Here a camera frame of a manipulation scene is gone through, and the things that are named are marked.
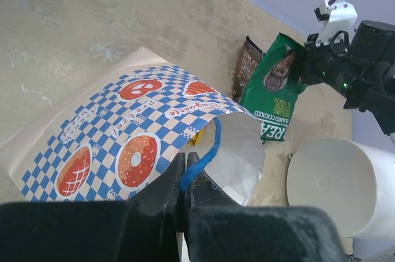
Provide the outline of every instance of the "beige table surface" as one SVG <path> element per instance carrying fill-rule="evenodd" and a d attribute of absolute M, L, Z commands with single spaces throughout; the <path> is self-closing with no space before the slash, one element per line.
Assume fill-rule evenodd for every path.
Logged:
<path fill-rule="evenodd" d="M 227 94 L 244 38 L 268 49 L 304 37 L 247 0 L 0 0 L 0 141 L 140 46 Z M 286 142 L 267 143 L 251 205 L 286 205 L 288 154 L 319 137 L 351 137 L 328 86 L 299 98 Z M 0 168 L 0 203 L 22 195 Z"/>

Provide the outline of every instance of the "paper bag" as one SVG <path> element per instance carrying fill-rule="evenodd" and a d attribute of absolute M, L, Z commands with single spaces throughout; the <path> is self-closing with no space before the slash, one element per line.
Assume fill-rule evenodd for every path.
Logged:
<path fill-rule="evenodd" d="M 218 116 L 220 151 L 206 171 L 245 204 L 265 159 L 259 121 L 145 48 L 3 143 L 0 161 L 27 200 L 126 200 Z M 213 133 L 210 124 L 200 144 L 184 150 L 203 156 Z"/>

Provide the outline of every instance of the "red food illustration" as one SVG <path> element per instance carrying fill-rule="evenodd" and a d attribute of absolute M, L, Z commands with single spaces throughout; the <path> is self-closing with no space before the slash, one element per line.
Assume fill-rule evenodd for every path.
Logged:
<path fill-rule="evenodd" d="M 202 81 L 191 82 L 185 89 L 185 94 L 188 96 L 196 96 L 198 94 L 205 94 L 208 92 L 216 92 L 216 90 Z"/>
<path fill-rule="evenodd" d="M 118 94 L 121 99 L 135 100 L 145 96 L 150 91 L 161 88 L 163 83 L 159 80 L 137 80 L 122 88 Z"/>
<path fill-rule="evenodd" d="M 68 197 L 85 183 L 91 170 L 91 152 L 88 147 L 78 149 L 60 171 L 56 181 L 57 191 Z"/>
<path fill-rule="evenodd" d="M 159 145 L 149 135 L 128 141 L 118 156 L 118 176 L 127 187 L 138 187 L 154 169 Z"/>

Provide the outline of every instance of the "white cylindrical container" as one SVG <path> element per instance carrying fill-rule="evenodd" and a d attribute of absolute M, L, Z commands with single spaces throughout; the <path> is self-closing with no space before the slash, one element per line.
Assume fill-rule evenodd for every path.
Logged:
<path fill-rule="evenodd" d="M 323 209 L 341 237 L 395 239 L 395 154 L 320 139 L 294 154 L 286 185 L 290 205 Z"/>

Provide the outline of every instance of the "checkered pattern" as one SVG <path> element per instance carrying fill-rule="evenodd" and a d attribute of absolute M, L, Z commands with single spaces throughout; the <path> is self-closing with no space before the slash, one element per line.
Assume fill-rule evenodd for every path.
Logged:
<path fill-rule="evenodd" d="M 160 90 L 149 92 L 134 102 L 126 103 L 117 100 L 116 93 L 128 83 L 137 79 L 155 78 L 164 83 L 164 87 Z M 197 97 L 183 96 L 182 92 L 186 84 L 194 80 L 198 79 L 177 66 L 161 66 L 136 70 L 131 75 L 122 75 L 104 86 L 87 99 L 87 102 L 82 103 L 84 105 L 75 110 L 74 117 L 70 117 L 60 125 L 51 125 L 51 129 L 58 129 L 58 134 L 48 137 L 47 148 L 36 155 L 34 165 L 30 165 L 31 168 L 23 174 L 22 193 L 24 196 L 32 201 L 63 200 L 64 198 L 60 197 L 55 189 L 56 177 L 72 152 L 82 145 L 89 144 L 92 150 L 89 175 L 78 192 L 68 197 L 67 200 L 128 199 L 138 191 L 121 188 L 115 176 L 115 158 L 130 136 L 149 132 L 154 133 L 160 139 L 160 157 L 149 176 L 146 184 L 148 185 L 166 170 L 177 152 L 208 121 L 216 116 L 232 112 L 244 112 L 251 115 L 231 99 L 217 93 Z M 111 136 L 111 129 L 123 120 L 123 114 L 139 107 L 148 98 L 156 100 L 156 105 L 144 109 L 135 120 L 120 129 L 118 138 Z M 223 108 L 202 108 L 172 119 L 165 117 L 165 112 L 169 109 L 186 107 L 191 101 L 216 102 L 223 105 Z M 98 112 L 90 121 L 82 123 L 73 139 L 64 144 L 60 139 L 64 128 L 84 108 L 98 108 Z"/>

